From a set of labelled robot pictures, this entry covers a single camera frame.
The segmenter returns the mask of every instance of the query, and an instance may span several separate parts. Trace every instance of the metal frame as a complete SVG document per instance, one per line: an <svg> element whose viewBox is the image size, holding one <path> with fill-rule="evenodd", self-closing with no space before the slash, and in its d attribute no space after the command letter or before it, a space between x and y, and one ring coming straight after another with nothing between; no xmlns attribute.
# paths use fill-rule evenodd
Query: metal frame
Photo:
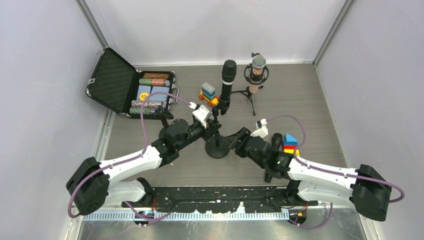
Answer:
<svg viewBox="0 0 424 240"><path fill-rule="evenodd" d="M102 48L106 48L109 46L108 41L106 41L105 35L103 35L102 30L97 24L92 12L90 11L85 0L75 0L76 4L78 4L81 9L82 14L87 19L88 24L93 30L94 35L96 36L98 42L101 44Z"/></svg>
<svg viewBox="0 0 424 240"><path fill-rule="evenodd" d="M330 31L327 34L327 37L325 37L324 42L322 43L321 48L318 51L318 54L315 57L315 60L313 61L313 65L316 67L321 59L323 58L324 54L326 53L327 48L329 47L331 41L333 40L334 36L336 35L337 31L339 30L340 26L342 25L343 21L345 20L346 16L349 13L349 10L351 9L352 5L355 3L356 0L346 0L341 7L340 12L338 13Z"/></svg>

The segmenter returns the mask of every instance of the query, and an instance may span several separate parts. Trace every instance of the silver microphone grille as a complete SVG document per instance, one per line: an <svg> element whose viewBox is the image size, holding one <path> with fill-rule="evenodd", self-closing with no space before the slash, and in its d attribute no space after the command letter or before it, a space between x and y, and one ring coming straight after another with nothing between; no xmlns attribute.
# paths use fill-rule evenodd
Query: silver microphone grille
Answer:
<svg viewBox="0 0 424 240"><path fill-rule="evenodd" d="M262 55L256 55L254 56L252 60L252 65L255 69L263 69L265 67L265 64L267 64L267 60Z"/></svg>

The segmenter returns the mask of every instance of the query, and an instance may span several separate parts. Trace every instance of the gray wooden tabletop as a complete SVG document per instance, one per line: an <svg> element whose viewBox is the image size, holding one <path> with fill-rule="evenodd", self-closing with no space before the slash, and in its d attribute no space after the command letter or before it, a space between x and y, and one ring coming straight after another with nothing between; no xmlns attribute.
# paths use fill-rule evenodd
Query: gray wooden tabletop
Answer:
<svg viewBox="0 0 424 240"><path fill-rule="evenodd" d="M243 77L245 65L237 66L237 77L234 80L233 91L244 90L248 83ZM300 149L304 159L345 167L346 162L334 129L332 119L321 89L317 73L312 64L269 64L269 78L264 88L253 95L256 116L247 98L240 93L231 95L230 108L226 115L219 116L222 123L219 130L227 136L247 127L255 130L255 122L272 118L281 114L298 117L303 123L307 138ZM187 101L207 104L199 100L201 85L204 82L216 88L216 94L221 94L220 65L206 66L167 66L144 67L141 70L175 71L176 84L180 89L180 97ZM176 119L192 121L192 109L182 102L172 105L171 113ZM161 123L158 120L146 120L148 141L158 138ZM268 125L270 141L274 133L293 135L302 141L302 131L298 124L290 118L280 118ZM144 147L144 135L141 121L117 115L115 117L105 159L114 159L139 151ZM152 186L258 186L266 185L264 170L252 160L240 158L234 152L222 159L213 159L205 152L205 142L202 139L187 146L179 153L179 158L173 164L159 169L141 172L132 179L144 177ZM288 181L273 179L272 185L286 185Z"/></svg>

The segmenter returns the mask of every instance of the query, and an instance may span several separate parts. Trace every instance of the microphone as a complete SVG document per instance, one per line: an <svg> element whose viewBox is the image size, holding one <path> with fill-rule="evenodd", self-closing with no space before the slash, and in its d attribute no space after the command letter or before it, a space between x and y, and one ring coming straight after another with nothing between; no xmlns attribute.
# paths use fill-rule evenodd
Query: microphone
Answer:
<svg viewBox="0 0 424 240"><path fill-rule="evenodd" d="M269 75L268 68L266 67L267 60L259 53L252 52L252 63L244 69L244 78L250 83L249 92L252 94L258 91L259 85L263 84ZM246 70L249 70L249 76L246 76Z"/></svg>
<svg viewBox="0 0 424 240"><path fill-rule="evenodd" d="M227 113L230 108L230 95L233 88L233 82L237 74L237 64L233 60L226 60L222 66L222 90L219 96L217 108L221 110L221 115Z"/></svg>

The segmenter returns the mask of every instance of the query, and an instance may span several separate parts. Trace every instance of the purple cable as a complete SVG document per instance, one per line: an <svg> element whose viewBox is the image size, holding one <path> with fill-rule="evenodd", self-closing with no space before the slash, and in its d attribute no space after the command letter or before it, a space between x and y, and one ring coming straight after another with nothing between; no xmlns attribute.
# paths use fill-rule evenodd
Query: purple cable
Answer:
<svg viewBox="0 0 424 240"><path fill-rule="evenodd" d="M300 128L302 129L303 139L302 139L302 142L294 148L294 151L293 152L296 153L296 151L300 147L303 146L303 144L305 143L305 140L306 140L306 132L305 132L305 128L304 128L303 124L295 116L292 116L292 115L279 115L279 116L273 117L273 118L271 118L269 120L266 120L266 121L267 122L271 122L273 120L276 120L276 119L279 119L279 118L283 118L283 117L294 119L300 125ZM294 156L294 159L296 159L296 161L298 163L300 163L302 166L308 166L306 163L304 163L303 161L301 161L296 154L293 154L293 156ZM315 169L315 170L318 170L318 171L321 171L321 172L324 172L324 173L328 173L328 174L333 174L333 175L343 176L343 177L345 176L342 172L331 171L331 170L323 169L323 168L312 166L312 165L310 165L309 168ZM402 188L400 188L399 186L397 186L397 185L395 185L393 183L390 183L390 182L387 182L387 181L383 181L383 180L380 180L380 179L374 179L374 178L371 178L371 177L359 176L359 175L353 175L353 174L346 174L346 177L367 180L367 181L370 181L370 182L387 185L387 186L390 186L392 188L397 189L400 192L400 196L398 198L395 198L395 199L392 199L392 200L388 201L389 203L399 202L400 200L404 199L404 197L405 197L405 192L402 190Z"/></svg>
<svg viewBox="0 0 424 240"><path fill-rule="evenodd" d="M304 225L299 224L298 226L301 227L301 228L310 229L310 230L320 229L320 228L324 227L325 225L327 225L329 223L329 220L330 220L332 214L333 214L333 203L331 202L330 203L330 212L328 213L328 217L321 225L319 225L319 226L304 226ZM298 224L297 223L298 217L296 217L296 219L294 221L291 220L291 219L289 219L288 221L292 224L297 225Z"/></svg>
<svg viewBox="0 0 424 240"><path fill-rule="evenodd" d="M148 138L147 138L147 132L146 132L146 128L145 128L145 123L144 123L144 119L143 119L143 109L144 109L144 105L145 105L145 103L146 103L146 101L151 97L151 96L154 96L154 95L158 95L158 94L164 94L164 95L168 95L168 96L170 96L170 97L174 97L174 98L176 98L176 99L178 99L178 100L180 100L181 102L183 102L183 103L185 103L185 104L187 104L187 105L190 105L190 103L188 102L188 101L186 101L186 100L184 100L184 99L182 99L182 98L180 98L180 97L178 97L178 96L175 96L175 95L173 95L173 94L171 94L171 93L168 93L168 92L162 92L162 91L158 91L158 92L154 92L154 93L152 93L152 94L150 94L149 96L147 96L146 97L146 99L143 101L143 104L141 105L141 111L140 111L140 119L141 119L141 125L142 125L142 127L143 127L143 132L144 132L144 140L145 140L145 147L144 147L144 149L143 149L143 151L141 152L141 154L139 154L139 155L137 155L137 156L134 156L134 157L131 157L131 158L129 158L129 159L125 159L125 160L122 160L122 161L119 161L119 162L116 162L116 163L114 163L114 164L109 164L109 165L107 165L107 166L104 166L104 167L102 167L102 168L99 168L99 169L97 169L97 170L95 170L95 171L93 171L92 173L90 173L89 175L87 175L76 187L75 187L75 189L73 190L73 192L72 192L72 194L71 194L71 196L70 196L70 199L69 199L69 203L68 203L68 205L67 205L67 214L69 215L69 217L70 218L72 218L72 219L74 219L74 218L77 218L77 217L79 217L80 216L80 214L79 213L77 213L76 215L74 215L73 213L72 213L72 203L74 202L74 199L75 199L75 196L77 195L77 193L78 193L78 191L81 189L81 187L90 179L90 178L92 178L93 176L95 176L96 174L98 174L98 173L100 173L100 172L102 172L102 171L104 171L104 170L106 170L106 169L109 169L109 168L112 168L112 167L114 167L114 166L118 166L118 165L121 165L121 164L125 164L125 163L128 163L128 162L131 162L131 161L133 161L133 160L135 160L135 159L138 159L138 158L140 158L145 152L146 152L146 150L147 150L147 147L149 146L148 144L149 144L149 142L148 142Z"/></svg>

